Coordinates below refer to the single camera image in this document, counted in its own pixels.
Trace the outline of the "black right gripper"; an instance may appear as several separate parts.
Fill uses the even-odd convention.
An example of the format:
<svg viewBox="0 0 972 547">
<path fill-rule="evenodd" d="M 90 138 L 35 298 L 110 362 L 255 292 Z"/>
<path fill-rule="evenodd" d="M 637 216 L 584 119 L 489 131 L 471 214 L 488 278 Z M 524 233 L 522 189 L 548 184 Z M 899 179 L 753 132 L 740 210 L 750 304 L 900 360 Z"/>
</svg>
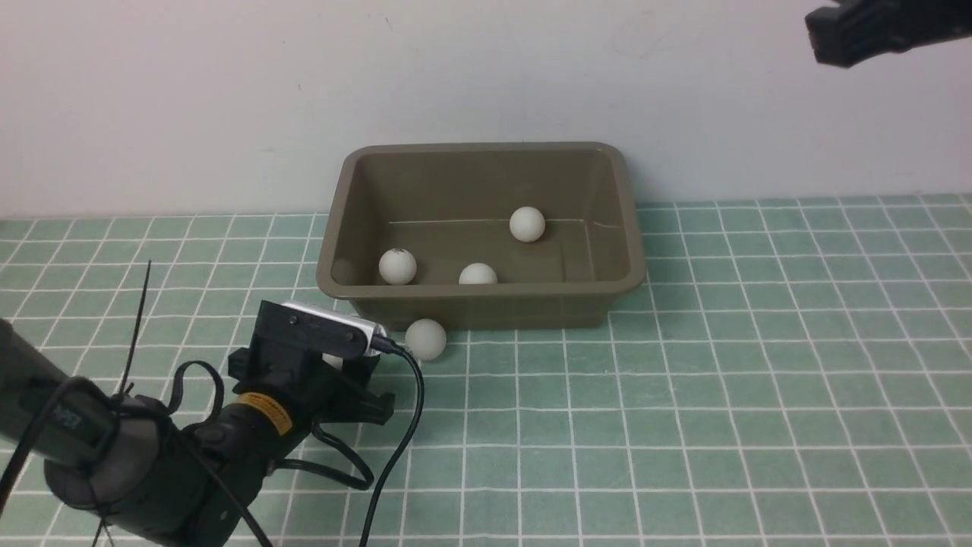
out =
<svg viewBox="0 0 972 547">
<path fill-rule="evenodd" d="M 966 39 L 970 1 L 837 1 L 805 16 L 816 62 L 851 68 L 886 53 Z"/>
</svg>

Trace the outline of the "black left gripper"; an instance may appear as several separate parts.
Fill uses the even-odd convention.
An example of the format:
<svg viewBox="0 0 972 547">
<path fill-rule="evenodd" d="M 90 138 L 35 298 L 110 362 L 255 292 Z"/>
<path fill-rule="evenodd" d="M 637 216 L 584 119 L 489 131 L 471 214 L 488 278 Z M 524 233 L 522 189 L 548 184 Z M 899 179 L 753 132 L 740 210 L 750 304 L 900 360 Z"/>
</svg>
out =
<svg viewBox="0 0 972 547">
<path fill-rule="evenodd" d="M 264 444 L 299 444 L 313 425 L 385 425 L 395 396 L 373 394 L 320 357 L 287 349 L 240 347 L 228 357 L 235 398 L 226 422 Z"/>
</svg>

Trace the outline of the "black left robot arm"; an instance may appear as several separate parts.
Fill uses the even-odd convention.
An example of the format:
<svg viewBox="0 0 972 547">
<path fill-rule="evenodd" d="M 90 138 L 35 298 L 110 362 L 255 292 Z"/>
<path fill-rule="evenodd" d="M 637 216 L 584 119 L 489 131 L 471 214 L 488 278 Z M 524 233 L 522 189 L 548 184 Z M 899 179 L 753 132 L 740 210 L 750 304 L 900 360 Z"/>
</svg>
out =
<svg viewBox="0 0 972 547">
<path fill-rule="evenodd" d="M 193 425 L 173 415 L 185 395 L 177 367 L 168 401 L 105 394 L 67 376 L 2 322 L 2 437 L 15 443 L 2 474 L 2 500 L 31 454 L 44 461 L 46 487 L 63 504 L 161 546 L 222 546 L 240 522 L 263 545 L 251 504 L 277 470 L 301 470 L 351 489 L 381 492 L 398 449 L 379 476 L 333 423 L 384 425 L 393 394 L 368 385 L 380 354 L 409 354 L 382 328 L 343 315 L 314 315 L 265 302 L 249 346 L 228 357 L 235 398 L 221 374 L 214 409 Z"/>
</svg>

